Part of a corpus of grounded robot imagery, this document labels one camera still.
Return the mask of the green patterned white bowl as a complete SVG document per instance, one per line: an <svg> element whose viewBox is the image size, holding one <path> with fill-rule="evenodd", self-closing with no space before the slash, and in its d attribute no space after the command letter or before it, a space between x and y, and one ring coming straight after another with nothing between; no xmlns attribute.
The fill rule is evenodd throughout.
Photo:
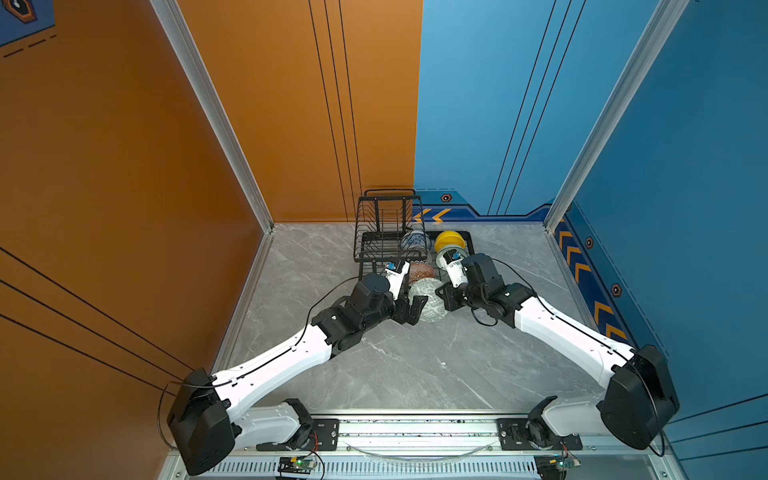
<svg viewBox="0 0 768 480"><path fill-rule="evenodd" d="M442 286L442 282L436 278L424 278L414 282L410 286L409 299L414 301L416 296L426 296L419 320L426 323L436 323L442 320L447 311L443 300L436 294L436 290Z"/></svg>

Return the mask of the light green bowl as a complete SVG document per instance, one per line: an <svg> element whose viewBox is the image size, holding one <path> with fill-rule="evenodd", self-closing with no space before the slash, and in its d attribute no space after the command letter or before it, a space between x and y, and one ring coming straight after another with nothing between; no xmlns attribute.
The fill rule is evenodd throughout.
<svg viewBox="0 0 768 480"><path fill-rule="evenodd" d="M466 257L466 251L458 245L446 245L437 252L436 264L440 269L445 270L447 266L455 261L461 261Z"/></svg>

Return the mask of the yellow bowl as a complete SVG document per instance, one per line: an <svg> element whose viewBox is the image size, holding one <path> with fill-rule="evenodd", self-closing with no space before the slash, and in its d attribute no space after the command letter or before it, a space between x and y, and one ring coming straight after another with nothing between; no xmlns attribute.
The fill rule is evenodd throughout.
<svg viewBox="0 0 768 480"><path fill-rule="evenodd" d="M467 242L464 237L457 231L446 230L439 232L434 240L434 249L436 252L440 252L446 247L456 247L466 250Z"/></svg>

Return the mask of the blue white floral bowl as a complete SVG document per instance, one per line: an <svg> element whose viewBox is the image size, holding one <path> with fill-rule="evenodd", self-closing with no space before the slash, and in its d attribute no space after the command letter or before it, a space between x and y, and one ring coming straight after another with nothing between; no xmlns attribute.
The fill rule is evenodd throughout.
<svg viewBox="0 0 768 480"><path fill-rule="evenodd" d="M403 251L419 251L427 253L430 249L430 239L425 231L407 231L400 240L400 248Z"/></svg>

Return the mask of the orange patterned bowl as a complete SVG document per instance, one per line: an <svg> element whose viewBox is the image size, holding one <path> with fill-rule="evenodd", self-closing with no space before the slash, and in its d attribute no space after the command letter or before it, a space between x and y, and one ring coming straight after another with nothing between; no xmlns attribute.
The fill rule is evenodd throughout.
<svg viewBox="0 0 768 480"><path fill-rule="evenodd" d="M435 278L437 276L435 268L427 262L412 262L409 267L409 282L417 282L421 279Z"/></svg>

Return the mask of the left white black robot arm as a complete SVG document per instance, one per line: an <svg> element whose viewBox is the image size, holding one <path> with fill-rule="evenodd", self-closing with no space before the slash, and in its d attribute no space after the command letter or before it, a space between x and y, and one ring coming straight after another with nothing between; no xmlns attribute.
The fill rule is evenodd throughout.
<svg viewBox="0 0 768 480"><path fill-rule="evenodd" d="M289 398L272 407L260 407L258 401L357 345L386 320L417 324L429 298L410 296L406 287L395 277L368 274L350 295L267 352L215 374L191 372L180 382L166 420L188 475L206 473L244 447L312 447L314 420L300 400Z"/></svg>

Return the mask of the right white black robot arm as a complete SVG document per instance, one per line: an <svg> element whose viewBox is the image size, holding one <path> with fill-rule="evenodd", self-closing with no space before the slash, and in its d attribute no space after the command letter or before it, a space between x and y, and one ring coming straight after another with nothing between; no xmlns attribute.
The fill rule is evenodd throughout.
<svg viewBox="0 0 768 480"><path fill-rule="evenodd" d="M601 393L573 399L549 396L528 414L525 429L539 449L570 435L612 435L645 450L662 436L680 402L664 355L635 348L562 314L527 281L506 283L486 254L447 261L449 280L437 295L448 311L468 307L557 350L592 377Z"/></svg>

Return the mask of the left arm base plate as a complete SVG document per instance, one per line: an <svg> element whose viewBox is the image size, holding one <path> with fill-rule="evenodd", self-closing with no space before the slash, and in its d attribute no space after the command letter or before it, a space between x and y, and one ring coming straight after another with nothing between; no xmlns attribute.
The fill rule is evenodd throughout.
<svg viewBox="0 0 768 480"><path fill-rule="evenodd" d="M283 443L263 443L257 451L335 451L339 438L338 419L313 420L302 424L298 431Z"/></svg>

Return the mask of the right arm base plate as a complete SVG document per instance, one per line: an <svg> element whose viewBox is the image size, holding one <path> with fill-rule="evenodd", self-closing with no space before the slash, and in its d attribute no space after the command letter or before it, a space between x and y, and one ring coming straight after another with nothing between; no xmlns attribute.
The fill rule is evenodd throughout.
<svg viewBox="0 0 768 480"><path fill-rule="evenodd" d="M500 418L496 420L497 435L504 451L583 449L581 437L576 434L556 436L543 422L528 418Z"/></svg>

